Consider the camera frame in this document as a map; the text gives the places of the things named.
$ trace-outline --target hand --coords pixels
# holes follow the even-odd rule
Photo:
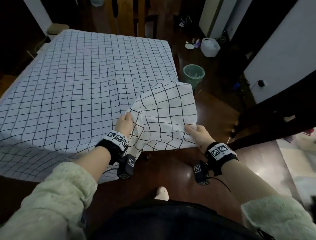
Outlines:
[[[127,112],[125,115],[121,116],[118,119],[114,130],[122,133],[129,139],[132,128],[133,128],[132,115],[130,112]]]
[[[196,125],[197,130],[194,130],[189,125],[184,125],[184,128],[191,135],[191,137],[195,140],[196,145],[200,149],[200,151],[204,154],[206,152],[207,147],[215,142],[214,139],[210,136],[204,126]]]

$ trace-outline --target foot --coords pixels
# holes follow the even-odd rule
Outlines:
[[[168,201],[169,200],[169,194],[165,187],[161,186],[157,189],[157,196],[155,199]]]

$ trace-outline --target green trash bin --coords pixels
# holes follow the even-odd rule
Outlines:
[[[198,65],[189,64],[183,68],[184,82],[190,83],[194,90],[199,82],[202,81],[205,76],[205,71]]]

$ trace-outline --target light green sleeve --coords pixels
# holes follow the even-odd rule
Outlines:
[[[0,228],[0,239],[85,239],[79,223],[96,190],[85,169],[72,162],[59,164]]]
[[[272,196],[241,205],[244,225],[276,240],[316,239],[316,225],[302,205],[290,197]]]

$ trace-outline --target white basket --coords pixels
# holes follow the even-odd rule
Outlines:
[[[215,57],[220,49],[221,47],[214,38],[203,38],[201,43],[201,51],[205,57]]]

